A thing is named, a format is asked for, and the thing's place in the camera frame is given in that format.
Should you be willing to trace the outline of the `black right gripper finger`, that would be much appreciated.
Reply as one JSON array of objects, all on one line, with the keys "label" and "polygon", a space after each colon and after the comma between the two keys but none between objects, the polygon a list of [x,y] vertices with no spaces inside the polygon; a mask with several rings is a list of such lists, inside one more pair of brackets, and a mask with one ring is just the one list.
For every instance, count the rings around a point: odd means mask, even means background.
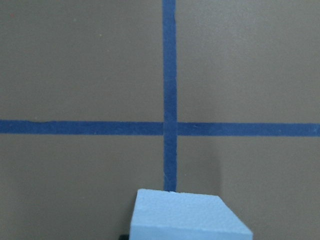
[{"label": "black right gripper finger", "polygon": [[129,235],[128,234],[121,234],[118,237],[118,240],[129,240]]}]

